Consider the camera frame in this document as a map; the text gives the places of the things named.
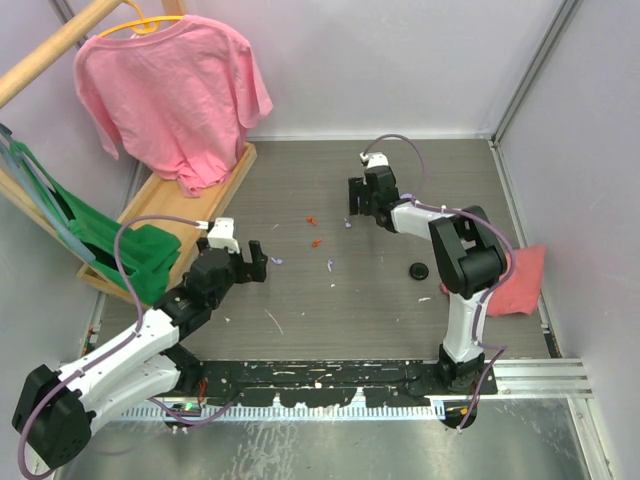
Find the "black earbud charging case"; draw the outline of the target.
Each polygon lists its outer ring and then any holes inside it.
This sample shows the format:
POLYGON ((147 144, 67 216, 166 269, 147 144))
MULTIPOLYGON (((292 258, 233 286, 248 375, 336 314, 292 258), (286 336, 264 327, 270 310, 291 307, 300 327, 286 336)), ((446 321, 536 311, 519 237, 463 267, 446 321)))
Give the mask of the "black earbud charging case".
POLYGON ((414 262, 409 267, 409 276, 416 281, 426 280, 430 275, 430 270, 425 263, 414 262))

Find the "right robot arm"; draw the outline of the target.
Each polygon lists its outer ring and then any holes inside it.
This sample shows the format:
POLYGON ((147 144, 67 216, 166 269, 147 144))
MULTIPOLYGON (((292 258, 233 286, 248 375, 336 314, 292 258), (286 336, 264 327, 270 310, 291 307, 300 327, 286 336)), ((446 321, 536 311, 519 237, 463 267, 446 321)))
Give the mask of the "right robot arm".
POLYGON ((436 372, 444 390, 462 393, 484 370, 488 302, 508 273, 504 237, 478 206, 434 207, 403 198, 387 165, 348 179, 348 205, 350 215, 371 216, 391 233, 431 242, 440 281, 449 292, 448 325, 436 372))

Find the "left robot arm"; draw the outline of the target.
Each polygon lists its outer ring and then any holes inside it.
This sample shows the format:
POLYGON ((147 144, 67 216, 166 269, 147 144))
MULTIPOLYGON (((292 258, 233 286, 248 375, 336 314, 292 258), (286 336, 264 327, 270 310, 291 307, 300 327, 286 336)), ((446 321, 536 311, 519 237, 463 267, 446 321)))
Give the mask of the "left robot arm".
POLYGON ((250 241, 249 250, 246 261, 240 251, 202 245, 182 281, 128 329, 57 370, 41 365, 29 373, 12 418, 24 477, 31 475, 27 448, 59 468, 130 408, 170 391, 197 390, 200 362, 180 343, 211 319, 234 285, 265 281, 260 242, 250 241))

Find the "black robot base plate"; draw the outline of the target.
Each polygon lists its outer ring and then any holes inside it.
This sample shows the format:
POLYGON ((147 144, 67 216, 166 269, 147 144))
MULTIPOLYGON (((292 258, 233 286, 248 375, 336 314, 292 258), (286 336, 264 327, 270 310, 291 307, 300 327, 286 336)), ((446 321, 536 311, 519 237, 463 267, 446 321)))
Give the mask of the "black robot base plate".
POLYGON ((215 406, 286 408, 352 403, 362 393, 365 406, 427 406, 432 396, 470 395, 476 386, 444 383, 435 363, 421 360, 204 361, 187 369, 172 396, 195 396, 215 406))

